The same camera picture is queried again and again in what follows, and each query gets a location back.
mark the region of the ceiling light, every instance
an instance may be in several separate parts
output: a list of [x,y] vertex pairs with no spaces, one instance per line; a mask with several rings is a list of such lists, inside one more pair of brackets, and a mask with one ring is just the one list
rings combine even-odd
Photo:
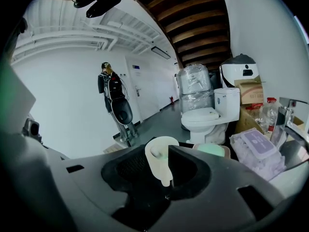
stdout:
[[166,54],[164,51],[162,51],[160,48],[158,47],[153,47],[151,48],[151,50],[157,54],[159,54],[161,57],[164,57],[165,59],[170,59],[170,55]]

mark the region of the faucet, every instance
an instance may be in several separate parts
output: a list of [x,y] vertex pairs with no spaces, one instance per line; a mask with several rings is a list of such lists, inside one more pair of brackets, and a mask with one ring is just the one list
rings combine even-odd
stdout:
[[270,141],[280,151],[281,146],[285,143],[288,136],[290,135],[309,153],[308,133],[299,129],[297,125],[293,123],[294,107],[296,107],[297,102],[308,104],[308,102],[305,101],[298,101],[295,99],[280,97],[279,99],[280,107],[278,110],[278,117]]

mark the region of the toilet lid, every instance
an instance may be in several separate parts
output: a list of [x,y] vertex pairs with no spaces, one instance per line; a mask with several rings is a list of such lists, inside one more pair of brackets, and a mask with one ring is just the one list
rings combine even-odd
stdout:
[[212,107],[190,110],[183,114],[182,119],[191,122],[211,121],[219,118],[219,114]]

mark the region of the toilet bowl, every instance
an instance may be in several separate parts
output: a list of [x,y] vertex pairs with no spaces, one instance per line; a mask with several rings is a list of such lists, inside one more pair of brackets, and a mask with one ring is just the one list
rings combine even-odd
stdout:
[[200,108],[185,112],[182,124],[190,131],[192,144],[224,144],[228,123],[239,120],[238,88],[218,88],[214,91],[215,109]]

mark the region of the plastic-wrapped object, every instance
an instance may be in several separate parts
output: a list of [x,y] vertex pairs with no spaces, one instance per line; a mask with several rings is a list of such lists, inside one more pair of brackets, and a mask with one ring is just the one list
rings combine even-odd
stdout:
[[263,132],[268,132],[269,122],[266,115],[262,112],[263,104],[257,103],[246,107],[248,114],[259,124]]
[[204,92],[180,96],[181,112],[185,113],[189,110],[212,107],[214,108],[214,92],[213,89]]
[[265,180],[271,180],[286,169],[285,157],[256,128],[232,135],[230,143],[239,162]]
[[180,70],[177,79],[181,95],[212,89],[208,70],[202,64],[190,65]]
[[263,107],[262,112],[268,120],[268,131],[274,131],[276,120],[278,117],[279,105],[276,103],[277,99],[273,97],[267,98],[267,104]]

